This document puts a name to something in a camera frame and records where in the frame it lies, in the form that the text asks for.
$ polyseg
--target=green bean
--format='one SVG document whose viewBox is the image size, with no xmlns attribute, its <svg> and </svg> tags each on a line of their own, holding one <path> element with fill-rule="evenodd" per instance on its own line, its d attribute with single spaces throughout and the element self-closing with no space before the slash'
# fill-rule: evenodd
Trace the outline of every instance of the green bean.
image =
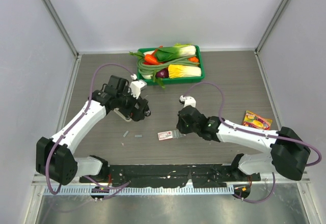
<svg viewBox="0 0 326 224">
<path fill-rule="evenodd" d="M 137 66 L 139 73 L 142 75 L 152 75 L 154 71 L 160 71 L 164 68 L 167 68 L 169 65 L 187 65 L 187 66 L 197 66 L 194 62 L 188 60 L 188 58 L 193 57 L 193 55 L 181 57 L 172 61 L 168 61 L 161 65 L 144 65 L 144 59 L 139 59 Z"/>
</svg>

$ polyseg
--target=colorful food package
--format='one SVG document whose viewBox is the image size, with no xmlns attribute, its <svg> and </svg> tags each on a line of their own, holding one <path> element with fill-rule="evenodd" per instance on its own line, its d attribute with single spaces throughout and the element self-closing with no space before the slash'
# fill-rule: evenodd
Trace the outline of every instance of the colorful food package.
<svg viewBox="0 0 326 224">
<path fill-rule="evenodd" d="M 249 110 L 246 110 L 246 115 L 244 116 L 243 126 L 249 126 L 253 128 L 258 128 L 262 130 L 270 130 L 272 119 L 265 119 Z"/>
</svg>

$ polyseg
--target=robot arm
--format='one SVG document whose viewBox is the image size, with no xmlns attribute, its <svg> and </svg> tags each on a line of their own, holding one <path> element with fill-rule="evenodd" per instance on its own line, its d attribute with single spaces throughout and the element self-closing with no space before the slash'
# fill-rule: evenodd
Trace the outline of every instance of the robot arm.
<svg viewBox="0 0 326 224">
<path fill-rule="evenodd" d="M 302 178 L 310 149 L 296 143 L 269 137 L 274 135 L 301 140 L 292 129 L 282 127 L 280 131 L 264 131 L 224 120 L 228 125 L 233 126 L 230 128 L 216 116 L 207 118 L 201 114 L 196 109 L 196 101 L 193 97 L 181 96 L 180 102 L 184 104 L 183 109 L 178 114 L 177 128 L 181 133 L 194 132 L 207 141 L 235 143 L 262 152 L 256 155 L 238 154 L 231 164 L 234 167 L 233 175 L 236 178 L 254 173 L 270 172 L 278 172 L 295 181 Z M 263 133 L 266 136 L 243 132 L 237 128 L 252 133 Z"/>
<path fill-rule="evenodd" d="M 93 126 L 112 110 L 127 122 L 143 120 L 145 116 L 150 116 L 148 101 L 140 96 L 141 90 L 146 86 L 142 80 L 134 80 L 129 84 L 126 79 L 111 76 L 108 84 L 104 84 L 101 90 L 93 92 L 87 111 L 85 110 L 88 101 L 62 130 L 50 139 L 42 137 L 37 142 L 37 172 L 45 175 L 49 152 L 59 138 L 63 137 L 51 158 L 49 167 L 51 179 L 67 185 L 74 177 L 91 175 L 97 176 L 98 180 L 105 178 L 108 171 L 107 161 L 93 155 L 87 158 L 74 158 L 73 154 Z"/>
</svg>

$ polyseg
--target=green plastic tray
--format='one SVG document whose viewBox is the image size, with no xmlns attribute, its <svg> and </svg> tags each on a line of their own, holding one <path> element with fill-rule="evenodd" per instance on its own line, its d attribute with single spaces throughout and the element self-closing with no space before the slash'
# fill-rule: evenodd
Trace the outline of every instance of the green plastic tray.
<svg viewBox="0 0 326 224">
<path fill-rule="evenodd" d="M 200 50 L 199 50 L 199 46 L 195 46 L 196 47 L 196 56 L 199 59 L 199 67 L 202 70 L 202 75 L 201 76 L 197 76 L 197 77 L 182 77 L 182 78 L 163 78 L 162 81 L 165 85 L 167 84 L 178 84 L 178 83 L 194 83 L 194 82 L 200 82 L 202 79 L 205 78 L 205 70 L 204 70 L 204 66 L 203 66 L 203 61 L 202 61 L 202 57 L 200 55 Z M 156 47 L 151 47 L 151 48 L 140 48 L 138 49 L 138 51 L 145 53 L 148 51 L 153 51 L 155 50 Z M 139 71 L 137 71 L 137 77 L 138 79 L 141 79 L 143 81 L 145 81 L 147 83 L 147 85 L 152 86 L 152 85 L 157 85 L 156 82 L 153 82 L 152 80 L 147 80 L 144 79 L 143 76 L 139 73 Z"/>
</svg>

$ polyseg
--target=gray work surface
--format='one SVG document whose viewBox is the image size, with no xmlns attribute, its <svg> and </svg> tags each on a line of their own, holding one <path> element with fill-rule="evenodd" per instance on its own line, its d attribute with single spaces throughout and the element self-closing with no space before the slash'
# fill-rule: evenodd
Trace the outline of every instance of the gray work surface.
<svg viewBox="0 0 326 224">
<path fill-rule="evenodd" d="M 226 98 L 223 117 L 241 124 L 246 110 L 273 119 L 266 89 L 253 51 L 202 52 L 206 72 L 205 81 L 219 85 Z M 118 63 L 136 72 L 137 59 L 129 54 L 83 55 L 77 74 L 66 122 L 70 121 L 87 100 L 91 78 L 98 66 Z M 101 89 L 111 75 L 129 78 L 129 73 L 119 67 L 105 67 L 97 75 L 94 89 Z M 139 122 L 125 122 L 110 112 L 88 133 L 78 146 L 75 157 L 96 155 L 110 164 L 180 164 L 180 163 L 230 163 L 238 153 L 256 153 L 232 143 L 208 142 L 195 134 L 158 141 L 157 133 L 176 129 L 178 111 L 182 109 L 179 97 L 192 84 L 148 86 L 142 97 L 149 101 L 152 115 Z M 191 93 L 197 109 L 205 116 L 217 116 L 221 96 L 213 86 L 200 85 Z"/>
<path fill-rule="evenodd" d="M 271 184 L 254 184 L 250 199 L 262 199 L 270 189 Z M 89 199 L 86 195 L 43 196 L 36 223 L 309 223 L 296 184 L 277 184 L 271 198 L 260 204 L 245 203 L 231 195 L 117 196 L 103 202 L 86 203 Z"/>
</svg>

